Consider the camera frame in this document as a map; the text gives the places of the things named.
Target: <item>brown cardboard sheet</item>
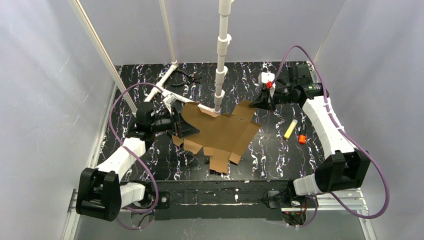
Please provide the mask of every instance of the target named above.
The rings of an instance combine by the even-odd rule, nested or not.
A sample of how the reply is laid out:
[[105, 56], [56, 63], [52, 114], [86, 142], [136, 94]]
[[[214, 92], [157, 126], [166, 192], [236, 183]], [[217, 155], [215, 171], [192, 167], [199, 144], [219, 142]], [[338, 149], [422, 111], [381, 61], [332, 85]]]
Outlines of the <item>brown cardboard sheet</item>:
[[198, 107], [196, 102], [188, 102], [182, 109], [185, 121], [199, 129], [199, 133], [183, 140], [173, 137], [174, 144], [184, 143], [184, 150], [198, 153], [203, 148], [205, 156], [210, 156], [211, 170], [228, 173], [229, 160], [235, 164], [248, 148], [261, 127], [251, 121], [256, 108], [249, 108], [249, 101], [243, 100], [232, 114], [217, 115]]

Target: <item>black marble table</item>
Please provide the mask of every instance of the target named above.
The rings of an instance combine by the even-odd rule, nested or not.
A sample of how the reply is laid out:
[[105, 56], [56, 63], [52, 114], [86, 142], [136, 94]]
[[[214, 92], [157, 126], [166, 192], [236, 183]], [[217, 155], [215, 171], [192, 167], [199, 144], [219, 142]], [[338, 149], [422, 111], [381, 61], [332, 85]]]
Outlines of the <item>black marble table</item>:
[[[287, 66], [298, 64], [288, 62]], [[225, 64], [228, 74], [223, 83], [225, 97], [221, 112], [231, 113], [241, 100], [252, 100], [259, 92], [258, 76], [260, 72], [276, 73], [279, 62], [231, 62]], [[283, 68], [280, 78], [288, 79], [287, 66]], [[155, 83], [167, 71], [169, 64], [140, 64], [122, 66], [121, 77], [126, 87], [139, 83]], [[187, 73], [202, 75], [201, 84], [189, 84], [171, 87], [186, 77], [173, 73], [166, 81], [165, 88], [206, 106], [214, 107], [214, 79], [216, 63], [179, 64], [179, 69]], [[149, 94], [151, 86], [140, 86], [129, 94], [136, 103], [142, 102]], [[153, 102], [157, 109], [162, 109], [160, 95]], [[132, 118], [130, 108], [124, 100], [117, 105], [112, 115], [113, 126], [123, 139], [129, 120]], [[321, 143], [308, 117], [297, 104], [277, 106], [270, 112], [259, 109], [253, 119], [262, 124], [238, 165], [230, 163], [229, 174], [215, 173], [209, 170], [209, 158], [201, 153], [192, 154], [172, 144], [165, 133], [156, 135], [154, 144], [142, 156], [156, 180], [163, 181], [226, 181], [226, 180], [289, 180], [311, 174], [324, 160]], [[289, 140], [283, 138], [293, 119], [307, 124], [307, 142], [299, 144], [299, 129], [296, 128]], [[119, 147], [118, 141], [106, 130], [98, 163], [102, 163]], [[124, 181], [148, 180], [146, 171], [136, 162], [128, 170]]]

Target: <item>yellow marker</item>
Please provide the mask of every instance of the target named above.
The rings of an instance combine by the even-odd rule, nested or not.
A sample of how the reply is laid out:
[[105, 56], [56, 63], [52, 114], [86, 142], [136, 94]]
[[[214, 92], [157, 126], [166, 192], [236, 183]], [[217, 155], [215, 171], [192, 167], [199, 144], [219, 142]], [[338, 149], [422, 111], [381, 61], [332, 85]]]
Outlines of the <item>yellow marker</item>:
[[290, 135], [292, 135], [293, 130], [296, 127], [296, 124], [298, 124], [298, 121], [296, 119], [293, 119], [293, 121], [291, 121], [290, 126], [288, 126], [287, 131], [284, 134], [284, 138], [285, 139], [289, 139]]

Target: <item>red clip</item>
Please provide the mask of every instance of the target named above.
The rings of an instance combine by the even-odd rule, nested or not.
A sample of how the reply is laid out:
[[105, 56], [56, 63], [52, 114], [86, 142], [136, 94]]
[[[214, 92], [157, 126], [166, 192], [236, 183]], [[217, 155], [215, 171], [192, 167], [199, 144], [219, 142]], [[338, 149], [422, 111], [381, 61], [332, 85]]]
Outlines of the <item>red clip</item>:
[[269, 82], [266, 83], [266, 88], [267, 89], [271, 89], [272, 87], [273, 87], [273, 82], [272, 81], [269, 81]]

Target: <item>gray floor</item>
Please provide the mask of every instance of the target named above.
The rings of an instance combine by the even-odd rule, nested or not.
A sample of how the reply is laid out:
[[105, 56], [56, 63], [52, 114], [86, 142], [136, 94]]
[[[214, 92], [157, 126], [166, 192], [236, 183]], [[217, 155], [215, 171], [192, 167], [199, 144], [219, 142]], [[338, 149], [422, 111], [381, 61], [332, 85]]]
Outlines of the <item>gray floor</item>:
[[176, 219], [155, 221], [143, 231], [127, 230], [116, 222], [81, 216], [76, 240], [364, 240], [359, 218], [347, 211], [318, 212], [299, 231], [264, 219]]

